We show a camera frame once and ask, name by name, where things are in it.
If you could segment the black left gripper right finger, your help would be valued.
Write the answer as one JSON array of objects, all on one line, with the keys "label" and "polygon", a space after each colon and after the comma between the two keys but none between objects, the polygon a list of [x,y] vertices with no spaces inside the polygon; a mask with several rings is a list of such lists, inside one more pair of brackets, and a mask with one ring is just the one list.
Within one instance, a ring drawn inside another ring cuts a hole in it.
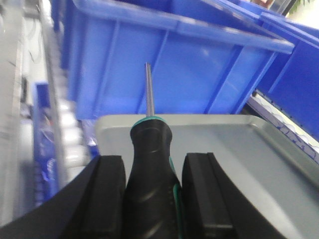
[{"label": "black left gripper right finger", "polygon": [[281,239],[230,180],[213,153],[188,153],[182,170],[187,239]]}]

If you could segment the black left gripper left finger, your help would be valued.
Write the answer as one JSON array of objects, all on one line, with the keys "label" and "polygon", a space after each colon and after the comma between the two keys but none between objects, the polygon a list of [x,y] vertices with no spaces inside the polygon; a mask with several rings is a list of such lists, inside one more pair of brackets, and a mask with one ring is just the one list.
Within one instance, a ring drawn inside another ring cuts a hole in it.
[{"label": "black left gripper left finger", "polygon": [[1,227],[2,239],[119,239],[126,185],[118,155],[97,156],[41,206]]}]

